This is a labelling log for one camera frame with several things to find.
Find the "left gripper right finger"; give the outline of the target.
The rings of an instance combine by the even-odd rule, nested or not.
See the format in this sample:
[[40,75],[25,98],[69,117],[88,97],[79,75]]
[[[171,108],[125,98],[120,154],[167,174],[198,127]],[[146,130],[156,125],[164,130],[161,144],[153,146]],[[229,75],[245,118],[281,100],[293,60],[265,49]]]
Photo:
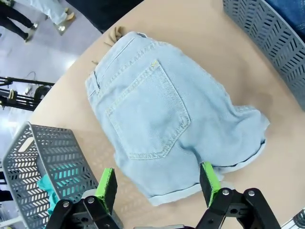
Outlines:
[[279,229],[274,213],[257,188],[243,193],[221,187],[209,162],[200,164],[200,185],[207,210],[197,224],[198,229],[220,229],[226,218],[235,218],[244,229]]

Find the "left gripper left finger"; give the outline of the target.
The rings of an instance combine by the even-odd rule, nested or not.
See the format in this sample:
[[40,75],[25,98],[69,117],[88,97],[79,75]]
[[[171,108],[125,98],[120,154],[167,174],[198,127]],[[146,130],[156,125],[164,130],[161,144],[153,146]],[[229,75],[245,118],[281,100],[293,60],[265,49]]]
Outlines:
[[106,168],[96,189],[87,190],[75,203],[60,200],[46,225],[48,229],[122,229],[113,206],[117,193],[113,168]]

